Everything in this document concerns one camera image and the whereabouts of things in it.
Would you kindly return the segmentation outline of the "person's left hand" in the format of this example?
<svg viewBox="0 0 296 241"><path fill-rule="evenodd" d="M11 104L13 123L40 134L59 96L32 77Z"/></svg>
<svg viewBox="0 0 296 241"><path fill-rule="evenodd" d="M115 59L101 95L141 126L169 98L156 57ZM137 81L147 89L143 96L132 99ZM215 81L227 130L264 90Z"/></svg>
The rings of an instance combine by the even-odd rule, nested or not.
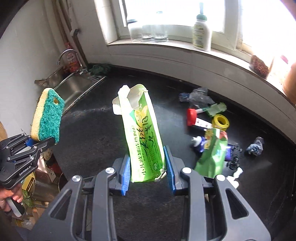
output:
<svg viewBox="0 0 296 241"><path fill-rule="evenodd" d="M21 203L23 200L22 185L18 184L12 190L7 190L4 187L0 188L0 206L1 210L4 212L9 212L11 210L10 206L6 202L7 198L12 198L14 201Z"/></svg>

